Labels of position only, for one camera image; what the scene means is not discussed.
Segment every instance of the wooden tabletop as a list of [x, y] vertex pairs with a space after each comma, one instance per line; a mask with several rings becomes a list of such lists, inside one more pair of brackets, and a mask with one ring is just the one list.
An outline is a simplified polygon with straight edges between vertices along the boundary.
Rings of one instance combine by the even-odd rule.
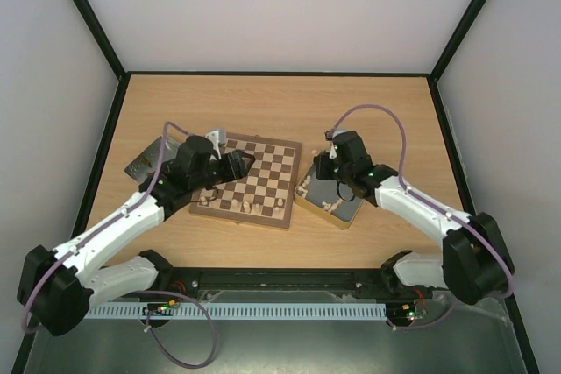
[[[124, 168], [161, 134], [166, 120], [201, 134], [224, 127], [302, 142], [301, 177], [312, 162], [311, 151], [327, 146], [323, 133], [350, 107], [367, 102], [390, 108], [402, 120], [408, 136], [408, 181], [439, 201], [461, 208], [424, 78], [134, 75], [89, 226], [137, 189]], [[389, 116], [360, 110], [343, 126], [359, 133], [374, 163], [397, 168], [401, 138]], [[178, 133], [172, 137], [183, 140]], [[438, 250], [407, 222], [367, 204], [347, 230], [297, 205], [288, 231], [192, 216], [185, 208], [137, 238], [110, 263], [128, 260], [146, 249], [155, 249], [175, 266], [270, 268], [379, 267], [401, 250]]]

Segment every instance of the white cable tray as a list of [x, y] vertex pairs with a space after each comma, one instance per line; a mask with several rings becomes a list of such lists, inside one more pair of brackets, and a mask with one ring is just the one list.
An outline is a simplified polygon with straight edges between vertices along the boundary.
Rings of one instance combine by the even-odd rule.
[[[89, 310], [86, 319], [127, 320], [146, 315], [148, 303], [108, 302]], [[213, 320], [385, 320], [384, 304], [202, 304]], [[201, 310], [192, 304], [154, 314], [154, 319], [206, 320]]]

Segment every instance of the chessboard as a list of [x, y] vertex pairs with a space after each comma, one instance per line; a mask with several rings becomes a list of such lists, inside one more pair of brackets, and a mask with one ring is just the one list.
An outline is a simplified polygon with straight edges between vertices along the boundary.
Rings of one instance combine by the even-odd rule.
[[194, 194], [191, 214], [288, 229], [302, 144], [228, 133], [220, 152], [235, 149], [255, 156], [248, 176]]

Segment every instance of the metal plate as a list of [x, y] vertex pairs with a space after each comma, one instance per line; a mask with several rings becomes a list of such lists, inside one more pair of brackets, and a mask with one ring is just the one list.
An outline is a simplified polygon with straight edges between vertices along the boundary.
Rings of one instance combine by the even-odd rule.
[[[217, 299], [243, 300], [223, 294]], [[299, 293], [282, 293], [297, 300]], [[248, 293], [250, 302], [269, 293]], [[302, 301], [325, 302], [330, 294], [302, 294]], [[279, 302], [279, 294], [272, 299]], [[429, 300], [430, 318], [444, 311]], [[489, 303], [487, 311], [502, 311]], [[523, 374], [512, 327], [503, 320], [460, 305], [442, 324], [426, 330], [394, 332], [384, 322], [216, 321], [216, 360], [207, 374]], [[170, 321], [157, 335], [176, 358], [200, 363], [209, 354], [207, 321]], [[160, 354], [138, 320], [84, 320], [61, 337], [37, 334], [26, 374], [183, 374]]]
[[[127, 173], [137, 183], [142, 183], [146, 180], [149, 173], [153, 173], [156, 162], [158, 161], [158, 154], [160, 152], [161, 136], [154, 140], [144, 151], [138, 155], [126, 168], [124, 172]], [[166, 141], [166, 149], [164, 150], [164, 161], [175, 158], [180, 143], [176, 140], [168, 138]]]

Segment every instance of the black frame edge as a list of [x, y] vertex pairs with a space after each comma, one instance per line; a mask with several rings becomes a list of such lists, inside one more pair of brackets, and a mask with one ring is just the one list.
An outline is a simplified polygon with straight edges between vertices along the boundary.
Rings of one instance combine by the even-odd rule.
[[35, 333], [27, 334], [21, 341], [19, 345], [19, 351], [16, 355], [16, 361], [11, 367], [11, 374], [24, 374], [25, 366], [27, 361], [29, 361], [29, 355], [32, 352], [33, 343], [35, 342]]
[[371, 78], [427, 78], [429, 74], [392, 73], [392, 72], [273, 72], [273, 71], [238, 71], [238, 70], [137, 70], [129, 74], [151, 74], [165, 76], [338, 76]]
[[91, 173], [89, 174], [88, 184], [82, 198], [82, 203], [80, 204], [80, 210], [78, 211], [74, 229], [72, 230], [72, 238], [79, 236], [82, 232], [84, 232], [88, 225], [89, 214], [94, 206], [97, 188], [99, 187], [99, 181], [102, 178], [105, 160], [109, 154], [109, 148], [111, 146], [111, 141], [113, 140], [113, 134], [117, 128], [117, 121], [119, 115], [121, 114], [124, 96], [126, 94], [126, 89], [129, 86], [130, 79], [131, 76], [129, 74], [125, 74], [124, 78], [117, 85], [117, 91], [115, 92], [115, 97], [113, 98], [113, 103], [111, 104], [109, 115], [107, 116], [105, 127], [103, 128], [103, 134], [97, 148], [96, 158], [94, 159], [94, 164], [92, 166]]
[[[448, 121], [448, 116], [444, 108], [442, 96], [438, 90], [437, 82], [431, 80], [430, 78], [427, 79], [427, 82], [429, 84], [430, 96], [432, 97], [435, 112], [437, 113], [438, 124], [440, 125], [440, 131], [442, 132], [444, 145], [446, 147], [446, 151], [448, 152], [448, 158], [450, 160], [452, 173], [454, 174], [454, 180], [456, 181], [456, 186], [458, 187], [459, 198], [462, 201], [464, 210], [472, 215], [475, 215], [475, 206], [473, 205], [472, 196], [469, 192], [469, 187], [465, 178], [465, 171], [459, 158], [454, 137], [452, 136], [450, 122]], [[513, 323], [516, 340], [518, 341], [518, 346], [522, 353], [522, 360], [526, 366], [526, 371], [532, 374], [539, 373], [536, 357], [534, 356], [534, 351], [532, 350], [529, 342], [528, 334], [526, 333], [526, 328], [524, 327], [524, 322], [522, 321], [522, 316], [520, 314], [520, 309], [516, 303], [516, 298], [514, 295], [511, 295], [504, 301], [508, 316]]]
[[446, 47], [440, 55], [440, 58], [432, 69], [432, 72], [430, 73], [430, 79], [432, 79], [433, 81], [438, 81], [442, 77], [444, 71], [454, 57], [454, 54], [458, 50], [460, 44], [462, 44], [465, 35], [467, 35], [467, 33], [470, 31], [473, 22], [481, 12], [481, 9], [483, 9], [486, 1], [487, 0], [472, 0], [468, 4], [464, 15], [458, 22], [458, 26], [452, 33], [450, 39], [448, 40], [448, 43], [446, 44]]
[[97, 19], [94, 10], [92, 9], [91, 5], [89, 4], [88, 0], [73, 0], [76, 8], [82, 15], [82, 18], [86, 25], [88, 26], [91, 34], [93, 35], [94, 39], [96, 40], [99, 48], [102, 50], [105, 59], [113, 69], [113, 73], [115, 76], [121, 81], [125, 76], [124, 67], [121, 64], [121, 61], [117, 57], [113, 46], [111, 45], [105, 31], [103, 30], [99, 20]]

